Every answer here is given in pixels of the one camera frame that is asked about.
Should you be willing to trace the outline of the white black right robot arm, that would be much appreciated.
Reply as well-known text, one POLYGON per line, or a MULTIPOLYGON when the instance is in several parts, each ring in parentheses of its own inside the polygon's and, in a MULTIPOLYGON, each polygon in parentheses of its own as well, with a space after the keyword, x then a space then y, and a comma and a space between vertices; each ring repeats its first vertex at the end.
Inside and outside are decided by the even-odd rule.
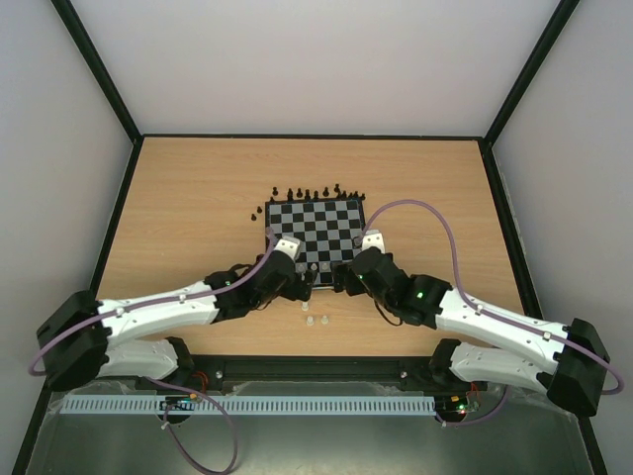
POLYGON ((366 294, 407 325, 486 343, 479 348, 456 342, 451 352, 434 359, 431 375, 438 385, 450 388, 465 381, 521 387, 578 417, 596 415, 610 357, 591 323, 575 319, 563 325, 489 305, 442 279, 407 275, 377 247, 333 264, 332 275, 336 291, 366 294))

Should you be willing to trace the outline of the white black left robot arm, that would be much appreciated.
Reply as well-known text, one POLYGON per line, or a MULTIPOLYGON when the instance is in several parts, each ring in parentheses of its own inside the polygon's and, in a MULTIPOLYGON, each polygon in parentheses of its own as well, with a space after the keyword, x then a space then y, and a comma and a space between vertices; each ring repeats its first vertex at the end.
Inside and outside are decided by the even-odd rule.
POLYGON ((318 267, 297 264, 281 250, 253 265, 236 264, 174 291, 128 300, 97 300, 90 290, 69 296, 39 327, 44 376, 53 391, 69 391, 116 376, 170 380, 192 369, 184 344, 149 341, 155 333, 245 317, 278 297, 306 303, 318 267))

